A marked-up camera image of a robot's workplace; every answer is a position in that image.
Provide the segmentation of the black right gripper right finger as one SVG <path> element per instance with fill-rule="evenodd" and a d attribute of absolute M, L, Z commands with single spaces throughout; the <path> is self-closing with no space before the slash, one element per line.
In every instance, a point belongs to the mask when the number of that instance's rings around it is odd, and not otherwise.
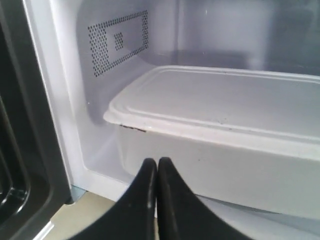
<path fill-rule="evenodd" d="M 161 240 L 250 239 L 198 199 L 169 157 L 158 162 L 157 224 Z"/>

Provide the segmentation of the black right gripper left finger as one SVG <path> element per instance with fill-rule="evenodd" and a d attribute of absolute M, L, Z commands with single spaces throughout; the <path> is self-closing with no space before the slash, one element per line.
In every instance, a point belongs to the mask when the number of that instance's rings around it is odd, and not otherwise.
<path fill-rule="evenodd" d="M 71 240 L 154 240 L 157 164 L 146 158 L 120 199 Z"/>

